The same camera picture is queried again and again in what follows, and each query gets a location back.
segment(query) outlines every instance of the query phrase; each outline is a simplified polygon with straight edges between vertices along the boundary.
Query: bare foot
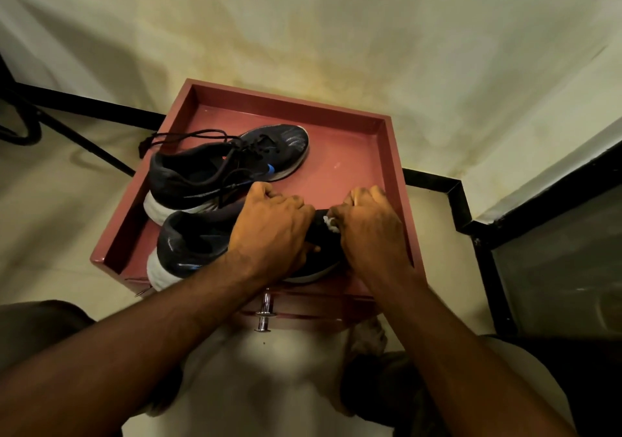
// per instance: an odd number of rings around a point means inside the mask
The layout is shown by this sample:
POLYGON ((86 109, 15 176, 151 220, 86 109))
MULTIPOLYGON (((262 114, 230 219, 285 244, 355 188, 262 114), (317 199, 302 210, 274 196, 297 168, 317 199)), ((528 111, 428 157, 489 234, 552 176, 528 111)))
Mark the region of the bare foot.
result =
POLYGON ((339 368, 333 384, 333 389, 328 396, 328 400, 338 413, 352 417, 354 414, 348 411, 341 402, 341 378, 346 367, 358 355, 375 355, 380 356, 385 352, 387 346, 387 338, 382 324, 378 321, 377 316, 367 319, 356 324, 348 331, 348 339, 346 341, 343 362, 339 368))

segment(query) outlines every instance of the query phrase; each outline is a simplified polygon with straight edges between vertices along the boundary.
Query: person's right arm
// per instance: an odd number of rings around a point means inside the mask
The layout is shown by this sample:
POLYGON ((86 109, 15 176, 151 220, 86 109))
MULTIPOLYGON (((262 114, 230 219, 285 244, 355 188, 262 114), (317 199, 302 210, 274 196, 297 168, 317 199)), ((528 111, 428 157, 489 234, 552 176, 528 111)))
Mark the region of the person's right arm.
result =
POLYGON ((331 208, 354 271, 369 287, 454 436, 575 436, 472 333, 410 265, 402 224, 382 190, 354 189, 331 208))

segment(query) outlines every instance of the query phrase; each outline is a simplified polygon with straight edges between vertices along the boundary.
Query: black sneaker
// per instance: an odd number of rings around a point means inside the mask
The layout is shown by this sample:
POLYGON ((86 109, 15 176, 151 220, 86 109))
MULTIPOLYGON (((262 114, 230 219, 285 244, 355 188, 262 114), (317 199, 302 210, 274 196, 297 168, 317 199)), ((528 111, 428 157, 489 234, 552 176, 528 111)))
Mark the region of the black sneaker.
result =
MULTIPOLYGON (((165 135, 170 134, 152 135, 141 149, 166 143, 152 142, 154 137, 165 135)), ((258 127, 241 136, 211 129, 175 135, 179 137, 168 142, 187 137, 220 138, 224 142, 203 144, 174 155, 156 152, 151 157, 151 190, 143 205, 158 225, 175 211, 197 213, 217 209, 224 196, 249 187, 254 181, 276 181, 289 176, 304 161, 309 148, 307 131, 288 124, 258 127)))
MULTIPOLYGON (((147 277, 151 286, 161 291, 225 253, 243 205, 243 201, 238 201, 213 212, 176 212, 169 216, 160 230, 157 247, 147 260, 147 277)), ((319 245, 321 251, 309 252, 307 263, 284 281, 311 283, 326 275, 343 259, 341 235, 336 228, 328 226, 327 212, 325 209, 315 212, 306 236, 306 240, 319 245)))

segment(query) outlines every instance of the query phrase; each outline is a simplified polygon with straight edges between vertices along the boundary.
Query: forearm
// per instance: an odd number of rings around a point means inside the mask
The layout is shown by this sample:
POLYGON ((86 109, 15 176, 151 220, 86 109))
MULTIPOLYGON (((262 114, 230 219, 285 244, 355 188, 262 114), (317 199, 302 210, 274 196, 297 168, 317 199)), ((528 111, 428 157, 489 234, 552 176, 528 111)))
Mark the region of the forearm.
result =
POLYGON ((0 377, 0 434, 118 430, 168 371, 258 293, 254 284, 226 254, 9 370, 0 377))
POLYGON ((368 284, 453 435, 574 435, 412 268, 368 284))

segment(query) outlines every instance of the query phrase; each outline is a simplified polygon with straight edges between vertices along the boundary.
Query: tile floor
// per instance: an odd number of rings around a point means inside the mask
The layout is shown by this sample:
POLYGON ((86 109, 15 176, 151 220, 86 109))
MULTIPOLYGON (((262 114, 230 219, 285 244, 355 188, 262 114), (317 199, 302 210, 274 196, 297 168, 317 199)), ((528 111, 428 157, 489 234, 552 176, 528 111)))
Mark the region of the tile floor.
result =
MULTIPOLYGON (((148 131, 51 111, 135 166, 148 131)), ((0 107, 4 125, 12 109, 0 107)), ((58 134, 17 147, 0 141, 0 303, 59 299, 95 319, 136 302, 91 266, 90 252, 129 178, 58 134)), ((447 197, 409 188, 428 281, 478 333, 493 326, 470 240, 454 230, 447 197)), ((132 418, 127 437, 381 437, 391 430, 346 418, 317 392, 339 361, 343 334, 220 329, 190 357, 185 392, 163 416, 132 418)), ((400 349, 389 331, 389 349, 400 349)))

